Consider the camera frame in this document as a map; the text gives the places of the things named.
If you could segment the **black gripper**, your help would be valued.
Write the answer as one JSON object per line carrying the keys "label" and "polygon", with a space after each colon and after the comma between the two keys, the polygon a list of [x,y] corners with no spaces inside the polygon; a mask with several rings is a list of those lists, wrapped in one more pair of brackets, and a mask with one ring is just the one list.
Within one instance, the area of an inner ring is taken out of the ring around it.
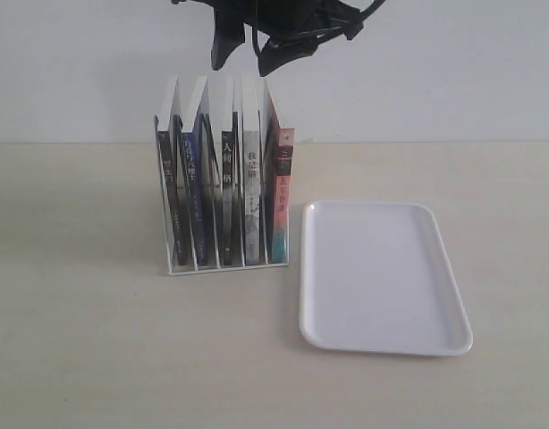
{"label": "black gripper", "polygon": [[[229,56],[245,42],[244,24],[282,40],[355,36],[364,27],[364,15],[342,1],[209,0],[214,13],[211,68],[221,70]],[[314,39],[275,42],[268,39],[258,54],[258,73],[266,77],[285,64],[312,56]]]}

